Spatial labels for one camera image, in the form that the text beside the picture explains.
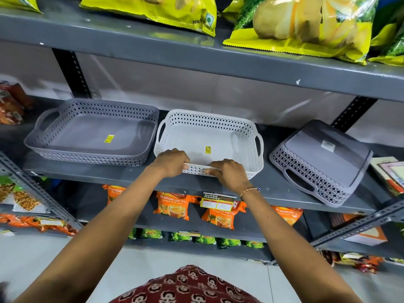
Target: white floor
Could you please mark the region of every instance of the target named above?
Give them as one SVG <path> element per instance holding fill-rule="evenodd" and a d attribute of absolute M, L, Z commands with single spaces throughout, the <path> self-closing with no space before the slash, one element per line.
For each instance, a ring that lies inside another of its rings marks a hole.
<path fill-rule="evenodd" d="M 7 299 L 15 299 L 51 262 L 67 238 L 43 235 L 0 236 L 0 282 L 10 282 Z M 264 303 L 300 302 L 277 266 L 221 257 L 123 248 L 106 272 L 89 303 L 107 303 L 151 278 L 194 264 L 244 289 Z M 404 296 L 404 277 L 339 270 L 364 302 L 398 302 Z"/>

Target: gray plastic basket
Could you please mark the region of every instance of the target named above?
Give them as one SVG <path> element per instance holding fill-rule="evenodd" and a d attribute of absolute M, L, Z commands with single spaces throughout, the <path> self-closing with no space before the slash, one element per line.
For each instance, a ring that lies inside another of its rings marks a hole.
<path fill-rule="evenodd" d="M 44 120 L 56 112 L 58 118 L 42 129 Z M 158 115 L 154 106 L 70 99 L 43 112 L 24 143 L 47 159 L 140 166 L 149 156 Z"/>

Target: yellow price sticker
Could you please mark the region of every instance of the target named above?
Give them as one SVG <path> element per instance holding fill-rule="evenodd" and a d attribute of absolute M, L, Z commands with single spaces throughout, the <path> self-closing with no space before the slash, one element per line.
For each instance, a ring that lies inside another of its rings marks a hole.
<path fill-rule="evenodd" d="M 108 135 L 107 139 L 105 139 L 105 143 L 111 143 L 111 141 L 114 139 L 115 135 Z"/>

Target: plastic basket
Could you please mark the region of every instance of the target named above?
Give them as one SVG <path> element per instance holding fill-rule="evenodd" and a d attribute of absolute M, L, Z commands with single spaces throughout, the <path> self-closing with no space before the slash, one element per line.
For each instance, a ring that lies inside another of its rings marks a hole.
<path fill-rule="evenodd" d="M 173 148 L 183 150 L 191 161 L 183 172 L 205 176 L 210 176 L 204 170 L 212 161 L 233 159 L 252 178 L 264 168 L 263 147 L 262 137 L 250 120 L 174 109 L 158 127 L 154 155 Z"/>
<path fill-rule="evenodd" d="M 52 113 L 58 118 L 41 128 Z M 39 116 L 24 143 L 47 159 L 140 166 L 149 156 L 158 115 L 148 105 L 70 99 Z"/>

